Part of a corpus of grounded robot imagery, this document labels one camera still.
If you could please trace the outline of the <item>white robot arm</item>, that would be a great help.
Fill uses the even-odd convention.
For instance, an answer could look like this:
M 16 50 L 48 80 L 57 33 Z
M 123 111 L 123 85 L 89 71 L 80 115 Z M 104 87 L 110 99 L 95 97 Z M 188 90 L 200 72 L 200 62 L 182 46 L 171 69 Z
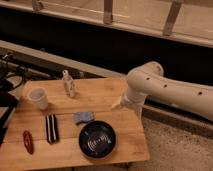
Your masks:
M 213 121 L 213 86 L 168 79 L 155 61 L 130 70 L 126 81 L 127 90 L 114 102 L 113 109 L 141 111 L 145 99 L 152 96 Z

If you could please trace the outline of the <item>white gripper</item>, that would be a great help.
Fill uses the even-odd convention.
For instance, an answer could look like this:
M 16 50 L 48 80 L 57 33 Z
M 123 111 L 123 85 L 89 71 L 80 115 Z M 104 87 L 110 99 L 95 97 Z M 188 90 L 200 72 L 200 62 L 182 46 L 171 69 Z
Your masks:
M 128 94 L 124 93 L 121 96 L 121 102 L 117 101 L 112 104 L 111 109 L 119 109 L 121 106 L 125 106 L 128 108 L 141 108 L 144 104 L 144 99 L 139 94 Z

